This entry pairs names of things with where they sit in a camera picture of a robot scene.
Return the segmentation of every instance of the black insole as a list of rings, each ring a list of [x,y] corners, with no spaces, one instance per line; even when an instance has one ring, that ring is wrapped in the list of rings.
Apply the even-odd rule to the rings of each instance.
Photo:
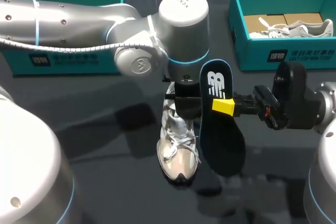
[[[203,156],[217,174],[225,177],[238,174],[245,162],[244,137],[232,116],[212,110],[213,99],[233,98],[229,64],[215,59],[203,65],[200,88],[202,122],[199,139]]]

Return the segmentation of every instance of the robotic arm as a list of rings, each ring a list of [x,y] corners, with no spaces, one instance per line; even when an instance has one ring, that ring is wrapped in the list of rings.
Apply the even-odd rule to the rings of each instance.
[[[127,4],[0,0],[0,49],[111,50],[123,75],[163,70],[177,93],[194,95],[209,53],[208,12],[206,0],[163,0],[159,12],[147,17]]]

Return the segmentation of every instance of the black table surface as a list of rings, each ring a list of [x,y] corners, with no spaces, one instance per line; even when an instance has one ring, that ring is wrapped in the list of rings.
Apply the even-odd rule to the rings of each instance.
[[[160,1],[126,0],[142,15],[156,12]],[[229,0],[208,1],[211,58],[230,64],[234,90],[248,94],[256,84],[271,87],[274,72],[242,73],[237,67]],[[237,118],[246,143],[240,174],[224,178],[204,162],[190,188],[176,189],[156,155],[167,88],[159,75],[13,78],[3,57],[0,67],[0,84],[17,104],[56,132],[80,187],[86,224],[307,223],[302,191],[320,138],[313,130],[272,131],[256,116]],[[333,77],[332,70],[309,71],[308,85]]]

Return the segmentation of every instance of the shoe box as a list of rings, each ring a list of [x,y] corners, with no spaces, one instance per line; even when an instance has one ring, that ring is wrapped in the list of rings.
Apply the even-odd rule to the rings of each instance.
[[[300,62],[307,69],[336,68],[336,37],[254,38],[252,32],[298,20],[336,24],[336,0],[230,0],[228,22],[241,71],[276,70],[282,61]]]
[[[124,0],[40,0],[80,5],[110,5],[123,3]],[[111,60],[110,51],[82,53],[53,53],[6,49],[0,55],[6,59],[13,75],[39,74],[119,74]]]

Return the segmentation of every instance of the sneaker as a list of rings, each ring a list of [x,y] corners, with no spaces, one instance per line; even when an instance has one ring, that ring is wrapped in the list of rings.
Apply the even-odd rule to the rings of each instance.
[[[167,93],[174,92],[172,82]],[[173,100],[164,100],[156,150],[162,171],[171,181],[184,184],[193,178],[199,163],[193,121],[179,117]]]
[[[266,21],[259,18],[259,21],[267,27],[267,31],[251,33],[251,39],[268,39],[268,38],[298,38],[298,37],[332,37],[333,23],[326,19],[322,24],[308,24],[297,21],[291,25],[279,24],[269,26]]]

